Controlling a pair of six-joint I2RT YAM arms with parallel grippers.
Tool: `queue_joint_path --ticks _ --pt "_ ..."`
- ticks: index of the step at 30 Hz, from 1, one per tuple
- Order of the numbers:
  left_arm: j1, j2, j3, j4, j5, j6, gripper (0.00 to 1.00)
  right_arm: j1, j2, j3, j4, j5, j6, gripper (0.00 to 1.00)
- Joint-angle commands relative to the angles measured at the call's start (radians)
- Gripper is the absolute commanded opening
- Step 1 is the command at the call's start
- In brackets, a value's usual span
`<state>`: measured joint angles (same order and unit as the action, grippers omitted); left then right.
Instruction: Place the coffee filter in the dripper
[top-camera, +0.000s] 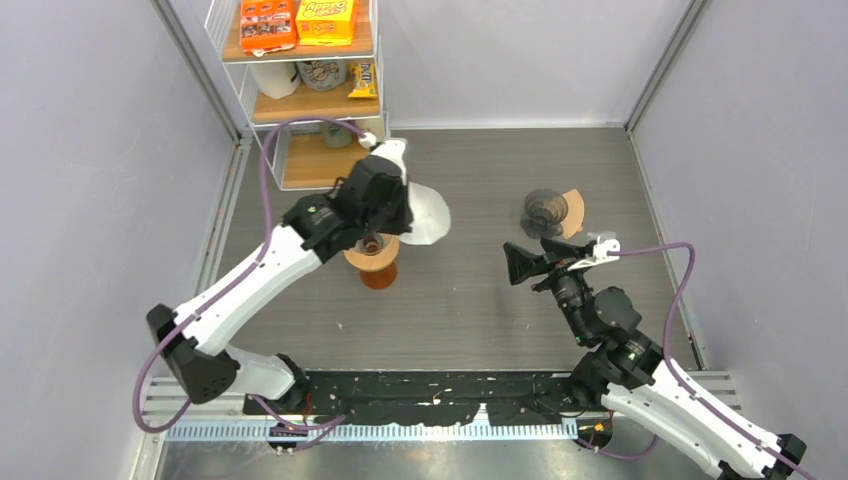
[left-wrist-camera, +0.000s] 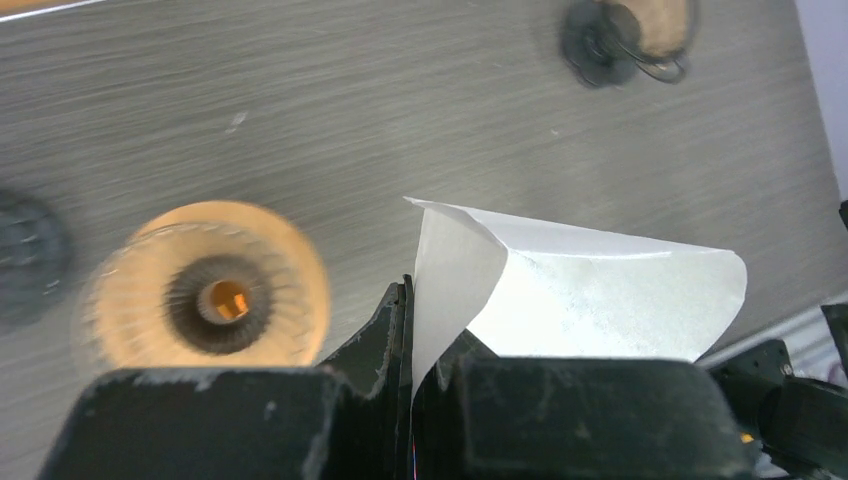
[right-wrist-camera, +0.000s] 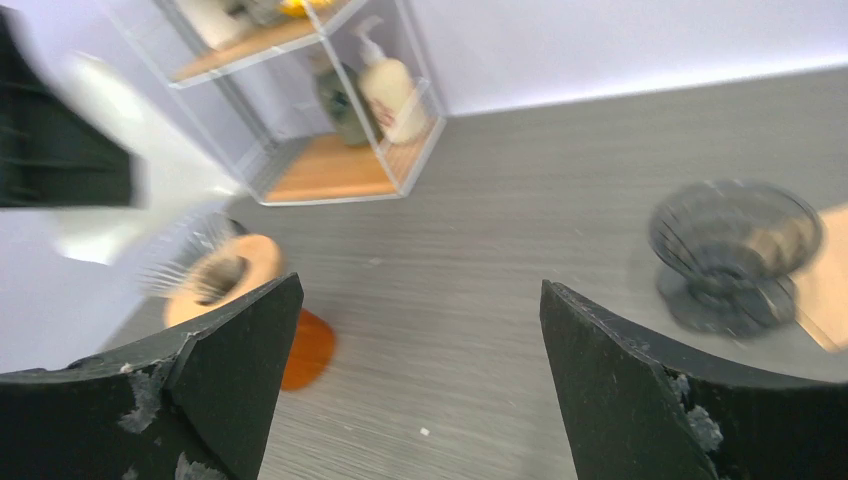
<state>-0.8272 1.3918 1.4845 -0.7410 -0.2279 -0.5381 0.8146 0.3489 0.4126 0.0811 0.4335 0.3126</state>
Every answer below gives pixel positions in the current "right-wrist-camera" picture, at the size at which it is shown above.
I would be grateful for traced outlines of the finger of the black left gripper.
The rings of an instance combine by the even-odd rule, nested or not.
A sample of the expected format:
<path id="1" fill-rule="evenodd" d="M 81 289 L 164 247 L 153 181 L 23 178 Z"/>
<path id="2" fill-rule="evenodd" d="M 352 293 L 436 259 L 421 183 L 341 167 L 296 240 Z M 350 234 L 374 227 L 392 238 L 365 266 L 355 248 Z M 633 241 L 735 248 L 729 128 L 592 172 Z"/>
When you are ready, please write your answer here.
<path id="1" fill-rule="evenodd" d="M 29 65 L 1 15 L 1 207 L 129 207 L 134 160 Z"/>

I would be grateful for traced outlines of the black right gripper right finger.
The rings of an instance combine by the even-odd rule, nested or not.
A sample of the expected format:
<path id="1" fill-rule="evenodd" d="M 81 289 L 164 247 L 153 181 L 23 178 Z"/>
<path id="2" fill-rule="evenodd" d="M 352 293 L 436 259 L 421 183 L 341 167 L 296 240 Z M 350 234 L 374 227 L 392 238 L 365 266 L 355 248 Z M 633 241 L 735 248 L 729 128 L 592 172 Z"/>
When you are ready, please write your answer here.
<path id="1" fill-rule="evenodd" d="M 847 387 L 736 363 L 544 281 L 540 322 L 581 479 L 843 479 Z"/>

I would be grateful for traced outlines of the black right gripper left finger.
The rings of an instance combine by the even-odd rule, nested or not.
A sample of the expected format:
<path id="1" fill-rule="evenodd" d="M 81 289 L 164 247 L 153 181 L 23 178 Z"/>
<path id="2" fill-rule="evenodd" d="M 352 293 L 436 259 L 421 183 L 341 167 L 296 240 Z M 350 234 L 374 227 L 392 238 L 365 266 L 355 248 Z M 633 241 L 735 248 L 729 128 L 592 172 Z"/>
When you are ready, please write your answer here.
<path id="1" fill-rule="evenodd" d="M 304 299 L 296 274 L 61 370 L 1 377 L 5 479 L 254 479 Z"/>

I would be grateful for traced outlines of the amber glass jar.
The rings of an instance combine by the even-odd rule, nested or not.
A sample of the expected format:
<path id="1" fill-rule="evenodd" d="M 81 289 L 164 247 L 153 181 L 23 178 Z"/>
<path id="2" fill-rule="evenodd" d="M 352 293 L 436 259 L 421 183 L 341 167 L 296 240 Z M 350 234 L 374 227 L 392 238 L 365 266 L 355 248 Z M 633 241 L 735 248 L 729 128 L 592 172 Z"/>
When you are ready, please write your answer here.
<path id="1" fill-rule="evenodd" d="M 282 391 L 301 390 L 326 370 L 335 352 L 336 335 L 323 319 L 303 308 L 286 363 Z"/>

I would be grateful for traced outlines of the clear glass dripper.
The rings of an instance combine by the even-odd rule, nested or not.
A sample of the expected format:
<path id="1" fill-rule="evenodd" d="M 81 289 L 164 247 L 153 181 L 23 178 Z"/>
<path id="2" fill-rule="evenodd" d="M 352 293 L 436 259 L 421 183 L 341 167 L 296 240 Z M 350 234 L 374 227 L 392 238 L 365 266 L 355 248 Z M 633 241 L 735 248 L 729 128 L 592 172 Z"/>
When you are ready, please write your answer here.
<path id="1" fill-rule="evenodd" d="M 155 261 L 137 276 L 141 292 L 148 297 L 164 298 L 168 286 L 174 286 L 186 275 L 189 266 L 233 237 L 247 235 L 240 222 L 219 212 L 196 215 L 174 228 L 176 252 Z"/>

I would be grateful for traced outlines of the round wooden dripper stand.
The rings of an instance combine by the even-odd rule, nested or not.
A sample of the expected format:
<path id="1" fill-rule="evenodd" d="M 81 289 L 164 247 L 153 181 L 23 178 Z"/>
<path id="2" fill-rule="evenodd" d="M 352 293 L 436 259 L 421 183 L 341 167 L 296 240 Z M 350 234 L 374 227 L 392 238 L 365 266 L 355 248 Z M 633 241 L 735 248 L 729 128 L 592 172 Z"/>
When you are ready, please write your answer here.
<path id="1" fill-rule="evenodd" d="M 285 255 L 271 238 L 233 237 L 188 267 L 165 290 L 163 323 L 167 328 L 209 313 L 282 275 Z"/>

